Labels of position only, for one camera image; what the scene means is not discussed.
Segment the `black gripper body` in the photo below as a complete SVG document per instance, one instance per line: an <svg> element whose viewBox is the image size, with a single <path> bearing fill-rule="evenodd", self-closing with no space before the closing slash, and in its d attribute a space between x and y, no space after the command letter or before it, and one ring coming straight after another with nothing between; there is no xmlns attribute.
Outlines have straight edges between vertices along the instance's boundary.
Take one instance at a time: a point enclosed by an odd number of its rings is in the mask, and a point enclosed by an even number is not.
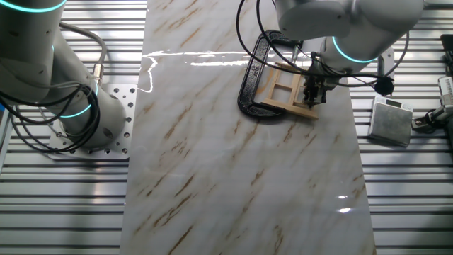
<svg viewBox="0 0 453 255"><path fill-rule="evenodd" d="M327 79L322 76L305 76L304 93L321 93L332 91L334 88L335 85L329 84Z"/></svg>

